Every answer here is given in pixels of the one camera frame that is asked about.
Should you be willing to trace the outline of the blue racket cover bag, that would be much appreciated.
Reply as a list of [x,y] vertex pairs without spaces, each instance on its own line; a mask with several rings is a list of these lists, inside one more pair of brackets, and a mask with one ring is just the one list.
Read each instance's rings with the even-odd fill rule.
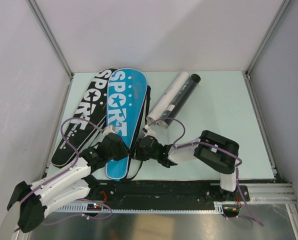
[[143,117],[149,113],[151,87],[144,73],[120,68],[107,83],[106,124],[114,126],[129,149],[136,144]]

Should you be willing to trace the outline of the black shuttlecock tube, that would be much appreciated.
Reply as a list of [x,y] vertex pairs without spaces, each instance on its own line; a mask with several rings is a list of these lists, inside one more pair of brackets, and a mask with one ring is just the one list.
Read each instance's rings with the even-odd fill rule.
[[167,109],[163,112],[160,120],[157,124],[164,128],[168,129],[171,123],[176,118],[179,111],[182,109],[188,98],[191,96],[192,92],[195,90],[197,85],[200,83],[201,77],[198,74],[193,73],[185,84],[181,87],[177,95],[171,101]]

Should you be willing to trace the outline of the white shuttlecock tube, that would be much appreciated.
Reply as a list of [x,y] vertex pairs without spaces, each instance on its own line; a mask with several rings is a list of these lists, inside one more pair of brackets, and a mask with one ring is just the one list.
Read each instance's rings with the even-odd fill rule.
[[186,71],[182,71],[176,76],[170,86],[162,94],[153,110],[147,115],[146,121],[149,124],[158,120],[162,116],[164,111],[170,105],[171,101],[175,98],[182,86],[186,83],[189,76],[189,73]]

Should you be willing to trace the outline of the black racket cover bag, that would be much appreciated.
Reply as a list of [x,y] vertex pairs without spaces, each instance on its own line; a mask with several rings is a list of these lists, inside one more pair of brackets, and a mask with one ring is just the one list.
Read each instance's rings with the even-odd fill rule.
[[110,67],[96,73],[76,73],[69,92],[63,121],[73,118],[63,127],[66,139],[79,151],[88,148],[106,125],[107,85],[116,71]]

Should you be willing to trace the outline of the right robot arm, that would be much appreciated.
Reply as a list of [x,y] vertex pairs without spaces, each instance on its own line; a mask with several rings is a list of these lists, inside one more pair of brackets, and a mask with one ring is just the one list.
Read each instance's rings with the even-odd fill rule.
[[240,145],[215,132],[204,130],[201,135],[181,145],[161,144],[151,135],[138,139],[130,157],[138,161],[156,160],[165,168],[199,160],[219,173],[220,194],[227,201],[238,195],[237,168]]

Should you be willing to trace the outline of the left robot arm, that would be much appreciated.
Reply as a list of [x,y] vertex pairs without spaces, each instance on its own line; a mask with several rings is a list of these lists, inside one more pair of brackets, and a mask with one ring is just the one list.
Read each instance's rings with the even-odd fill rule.
[[100,194],[100,183],[92,175],[107,162],[119,161],[128,157],[130,148],[121,136],[108,133],[95,147],[89,147],[72,161],[49,177],[27,184],[16,185],[7,205],[20,203],[17,222],[23,233],[37,228],[54,210],[78,199],[96,199]]

